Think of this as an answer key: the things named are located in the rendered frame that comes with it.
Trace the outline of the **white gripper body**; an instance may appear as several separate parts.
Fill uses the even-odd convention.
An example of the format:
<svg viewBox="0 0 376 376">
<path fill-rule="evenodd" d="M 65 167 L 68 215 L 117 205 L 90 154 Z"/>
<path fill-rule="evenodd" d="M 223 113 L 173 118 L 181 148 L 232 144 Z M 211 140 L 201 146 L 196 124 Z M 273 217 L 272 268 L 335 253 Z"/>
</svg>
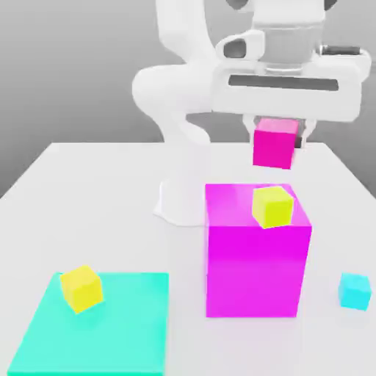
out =
<svg viewBox="0 0 376 376">
<path fill-rule="evenodd" d="M 214 71 L 211 106 L 215 112 L 240 115 L 352 122 L 371 65 L 366 51 L 314 54 L 300 71 L 265 71 L 262 62 L 223 62 Z"/>
</svg>

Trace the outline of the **small pink cube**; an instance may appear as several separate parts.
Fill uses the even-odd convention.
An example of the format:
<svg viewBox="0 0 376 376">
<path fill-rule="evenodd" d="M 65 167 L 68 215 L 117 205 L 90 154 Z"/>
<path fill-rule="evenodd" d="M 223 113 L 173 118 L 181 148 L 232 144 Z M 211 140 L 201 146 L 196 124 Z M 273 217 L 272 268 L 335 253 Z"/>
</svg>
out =
<svg viewBox="0 0 376 376">
<path fill-rule="evenodd" d="M 298 127 L 298 120 L 262 117 L 253 135 L 253 164 L 289 170 Z"/>
</svg>

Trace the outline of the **small yellow-green cube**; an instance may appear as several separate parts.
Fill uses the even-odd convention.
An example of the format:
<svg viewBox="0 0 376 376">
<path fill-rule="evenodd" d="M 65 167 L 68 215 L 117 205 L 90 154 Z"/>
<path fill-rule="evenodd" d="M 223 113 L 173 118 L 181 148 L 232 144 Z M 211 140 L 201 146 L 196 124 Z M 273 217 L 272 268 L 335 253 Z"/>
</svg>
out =
<svg viewBox="0 0 376 376">
<path fill-rule="evenodd" d="M 253 190 L 252 215 L 263 228 L 291 224 L 294 198 L 282 187 L 262 187 Z"/>
</svg>

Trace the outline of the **small cyan cube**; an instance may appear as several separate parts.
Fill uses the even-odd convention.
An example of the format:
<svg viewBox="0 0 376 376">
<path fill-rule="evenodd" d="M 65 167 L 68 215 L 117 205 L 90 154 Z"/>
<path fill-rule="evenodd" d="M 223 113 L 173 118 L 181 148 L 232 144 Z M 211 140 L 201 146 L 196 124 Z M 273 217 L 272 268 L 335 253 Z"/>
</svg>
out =
<svg viewBox="0 0 376 376">
<path fill-rule="evenodd" d="M 372 296 L 369 278 L 354 273 L 342 273 L 339 283 L 341 307 L 366 311 Z"/>
</svg>

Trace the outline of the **small yellow cube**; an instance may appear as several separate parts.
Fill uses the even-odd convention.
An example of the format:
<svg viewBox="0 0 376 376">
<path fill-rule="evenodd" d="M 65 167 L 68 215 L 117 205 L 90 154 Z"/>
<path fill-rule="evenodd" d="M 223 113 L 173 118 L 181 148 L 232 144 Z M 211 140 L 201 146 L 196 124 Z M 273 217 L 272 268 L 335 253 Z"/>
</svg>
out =
<svg viewBox="0 0 376 376">
<path fill-rule="evenodd" d="M 88 265 L 61 274 L 60 283 L 65 301 L 75 314 L 104 300 L 101 279 Z"/>
</svg>

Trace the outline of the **large magenta box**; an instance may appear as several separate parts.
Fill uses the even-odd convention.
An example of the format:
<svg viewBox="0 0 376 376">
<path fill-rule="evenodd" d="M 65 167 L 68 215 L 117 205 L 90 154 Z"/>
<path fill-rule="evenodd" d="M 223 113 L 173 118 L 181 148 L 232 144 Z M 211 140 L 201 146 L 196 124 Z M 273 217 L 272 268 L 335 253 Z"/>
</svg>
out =
<svg viewBox="0 0 376 376">
<path fill-rule="evenodd" d="M 289 226 L 263 229 L 252 215 L 259 184 L 205 187 L 206 315 L 297 315 L 311 223 L 298 199 Z"/>
</svg>

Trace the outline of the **large turquoise box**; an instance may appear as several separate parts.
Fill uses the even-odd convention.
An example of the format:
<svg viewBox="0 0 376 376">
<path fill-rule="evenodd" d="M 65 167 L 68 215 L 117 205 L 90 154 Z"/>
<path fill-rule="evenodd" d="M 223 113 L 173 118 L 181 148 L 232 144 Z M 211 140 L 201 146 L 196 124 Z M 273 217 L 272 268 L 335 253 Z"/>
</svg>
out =
<svg viewBox="0 0 376 376">
<path fill-rule="evenodd" d="M 100 278 L 103 302 L 75 314 L 53 275 L 7 376 L 165 376 L 168 274 Z"/>
</svg>

